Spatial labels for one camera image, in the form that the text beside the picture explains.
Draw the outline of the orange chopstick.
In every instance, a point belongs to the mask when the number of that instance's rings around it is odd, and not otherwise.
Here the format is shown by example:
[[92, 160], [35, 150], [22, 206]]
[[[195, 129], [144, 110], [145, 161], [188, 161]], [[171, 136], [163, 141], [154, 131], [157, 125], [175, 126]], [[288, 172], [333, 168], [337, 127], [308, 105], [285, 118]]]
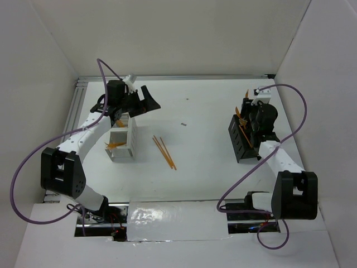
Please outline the orange chopstick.
[[240, 130], [242, 131], [243, 136], [245, 137], [245, 139], [246, 139], [248, 145], [250, 146], [250, 148], [253, 148], [253, 145], [250, 143], [250, 140], [249, 140], [249, 138], [247, 137], [246, 133], [244, 132], [242, 126], [241, 126], [241, 125], [238, 125], [238, 126], [239, 126]]
[[168, 149], [167, 149], [167, 147], [166, 147], [166, 145], [165, 145], [164, 140], [162, 139], [162, 137], [160, 137], [160, 140], [161, 140], [161, 142], [162, 142], [162, 145], [164, 146], [165, 152], [166, 152], [166, 154], [167, 154], [167, 156], [168, 156], [168, 159], [169, 159], [170, 162], [171, 162], [171, 165], [172, 165], [173, 169], [174, 169], [175, 171], [177, 171], [177, 167], [176, 167], [176, 165], [175, 165], [175, 163], [174, 163], [174, 161], [173, 161], [173, 159], [172, 159], [172, 157], [171, 157], [171, 155], [170, 155], [170, 153], [169, 153], [169, 151], [168, 151]]
[[161, 154], [163, 155], [163, 157], [164, 157], [165, 160], [167, 161], [169, 167], [170, 167], [171, 169], [173, 169], [173, 167], [172, 167], [172, 165], [171, 165], [171, 162], [170, 162], [170, 160], [168, 159], [168, 156], [167, 156], [167, 154], [166, 154], [166, 152], [165, 152], [164, 146], [162, 145], [161, 140], [158, 140], [155, 135], [153, 135], [153, 138], [152, 138], [152, 139], [154, 140], [154, 143], [156, 144], [156, 146], [158, 147], [159, 151], [161, 152]]

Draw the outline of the orange spoon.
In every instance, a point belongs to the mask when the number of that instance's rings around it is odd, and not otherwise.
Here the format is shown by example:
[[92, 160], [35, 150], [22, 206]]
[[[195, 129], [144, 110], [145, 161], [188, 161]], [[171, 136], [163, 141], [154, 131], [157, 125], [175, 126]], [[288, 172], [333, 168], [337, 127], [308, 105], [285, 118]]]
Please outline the orange spoon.
[[117, 127], [120, 127], [120, 128], [125, 127], [125, 124], [122, 123], [121, 120], [117, 120], [115, 124], [117, 125]]

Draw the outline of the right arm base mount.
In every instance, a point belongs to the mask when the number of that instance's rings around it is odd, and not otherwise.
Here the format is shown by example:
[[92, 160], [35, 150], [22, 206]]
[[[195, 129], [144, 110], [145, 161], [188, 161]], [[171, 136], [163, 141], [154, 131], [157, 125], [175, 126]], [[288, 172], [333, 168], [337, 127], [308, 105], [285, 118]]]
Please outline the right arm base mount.
[[228, 233], [244, 234], [256, 233], [257, 230], [271, 223], [262, 229], [262, 232], [279, 232], [279, 226], [276, 220], [270, 214], [260, 213], [227, 213]]

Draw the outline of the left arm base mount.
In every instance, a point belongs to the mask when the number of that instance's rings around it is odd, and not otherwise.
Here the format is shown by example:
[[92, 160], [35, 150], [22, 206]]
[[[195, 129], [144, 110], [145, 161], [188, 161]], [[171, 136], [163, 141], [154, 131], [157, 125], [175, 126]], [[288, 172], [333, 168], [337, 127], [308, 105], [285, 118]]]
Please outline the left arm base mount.
[[127, 218], [129, 203], [110, 203], [109, 214], [96, 216], [82, 207], [76, 208], [75, 237], [109, 237], [112, 241], [127, 241]]

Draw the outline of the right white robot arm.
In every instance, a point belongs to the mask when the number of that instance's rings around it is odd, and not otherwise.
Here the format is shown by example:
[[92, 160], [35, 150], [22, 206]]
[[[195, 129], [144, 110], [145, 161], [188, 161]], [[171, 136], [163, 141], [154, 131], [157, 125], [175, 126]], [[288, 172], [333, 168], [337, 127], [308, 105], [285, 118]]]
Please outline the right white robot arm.
[[305, 219], [317, 217], [318, 178], [314, 172], [297, 165], [274, 132], [277, 109], [261, 100], [244, 98], [241, 116], [248, 121], [250, 143], [258, 156], [268, 164], [275, 181], [271, 192], [249, 192], [243, 212], [250, 219], [263, 211], [276, 219]]

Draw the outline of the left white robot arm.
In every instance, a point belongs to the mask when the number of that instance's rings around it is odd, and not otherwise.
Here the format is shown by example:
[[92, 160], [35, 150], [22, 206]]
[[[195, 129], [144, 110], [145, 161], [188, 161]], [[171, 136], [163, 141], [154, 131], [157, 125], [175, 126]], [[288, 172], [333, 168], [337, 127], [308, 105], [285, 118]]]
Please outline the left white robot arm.
[[82, 166], [85, 157], [122, 114], [133, 118], [161, 107], [145, 85], [141, 86], [143, 98], [124, 80], [110, 80], [106, 89], [77, 132], [57, 148], [47, 147], [41, 154], [41, 187], [83, 205], [98, 223], [108, 220], [109, 201], [87, 185]]

